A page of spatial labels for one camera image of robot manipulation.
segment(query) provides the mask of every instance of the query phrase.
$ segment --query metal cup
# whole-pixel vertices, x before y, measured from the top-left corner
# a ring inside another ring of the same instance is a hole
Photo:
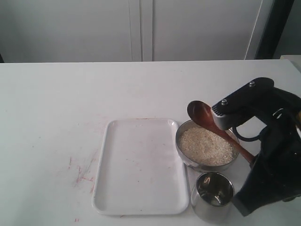
[[[196,215],[209,223],[221,223],[228,216],[234,187],[223,174],[203,173],[192,192],[191,205]]]

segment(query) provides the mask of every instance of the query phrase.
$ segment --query rice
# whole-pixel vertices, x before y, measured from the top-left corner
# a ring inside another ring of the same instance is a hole
[[[191,160],[207,166],[220,166],[233,159],[231,145],[204,128],[190,128],[179,139],[179,148]]]

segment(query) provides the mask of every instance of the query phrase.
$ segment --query rectangular tray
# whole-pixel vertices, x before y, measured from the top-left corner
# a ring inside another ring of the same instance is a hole
[[[170,119],[116,120],[107,126],[93,206],[105,215],[178,214],[189,204],[185,167]]]

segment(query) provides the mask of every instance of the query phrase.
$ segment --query metal bowl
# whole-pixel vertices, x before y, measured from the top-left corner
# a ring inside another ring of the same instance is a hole
[[[232,147],[233,159],[230,162],[228,162],[227,164],[224,164],[221,166],[207,166],[202,163],[197,163],[197,162],[191,160],[190,158],[188,158],[186,155],[184,155],[184,153],[180,150],[179,145],[178,145],[180,137],[182,136],[183,132],[187,131],[190,128],[194,128],[194,127],[202,128],[201,126],[194,123],[192,120],[184,122],[179,127],[179,129],[177,130],[177,133],[175,135],[175,144],[176,144],[177,151],[179,153],[180,158],[182,159],[182,161],[184,162],[184,164],[186,166],[191,167],[191,168],[193,168],[197,171],[201,171],[201,172],[207,172],[207,171],[221,172],[221,171],[226,170],[230,165],[233,164],[233,162],[236,160],[236,158],[239,154],[238,151],[233,147]],[[231,130],[227,130],[226,132],[230,135],[230,137],[232,137],[235,141],[237,141],[239,143],[238,138],[233,134],[233,132]]]

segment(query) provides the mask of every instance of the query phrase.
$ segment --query cabinet door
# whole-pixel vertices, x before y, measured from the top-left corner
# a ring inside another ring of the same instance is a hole
[[[140,61],[139,0],[2,0],[6,62]]]
[[[143,60],[252,59],[272,3],[142,0]]]

